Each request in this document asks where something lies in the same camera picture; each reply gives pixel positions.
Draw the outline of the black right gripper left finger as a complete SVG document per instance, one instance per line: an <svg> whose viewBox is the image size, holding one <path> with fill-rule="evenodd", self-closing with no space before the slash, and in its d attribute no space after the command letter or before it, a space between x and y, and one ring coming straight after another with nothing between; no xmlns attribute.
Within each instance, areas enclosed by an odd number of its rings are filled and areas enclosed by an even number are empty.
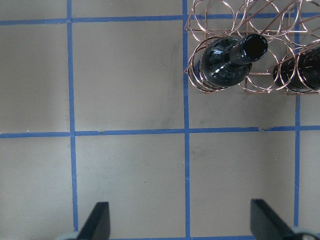
<svg viewBox="0 0 320 240"><path fill-rule="evenodd" d="M78 240L108 240L111 234L108 202L97 202L77 235Z"/></svg>

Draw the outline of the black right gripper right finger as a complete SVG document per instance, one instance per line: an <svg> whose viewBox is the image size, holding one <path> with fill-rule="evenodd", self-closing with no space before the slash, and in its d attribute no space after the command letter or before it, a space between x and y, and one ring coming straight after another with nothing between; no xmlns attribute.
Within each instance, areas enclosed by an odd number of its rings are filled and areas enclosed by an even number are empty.
<svg viewBox="0 0 320 240"><path fill-rule="evenodd" d="M299 239L299 235L263 199L250 201L250 231L256 240Z"/></svg>

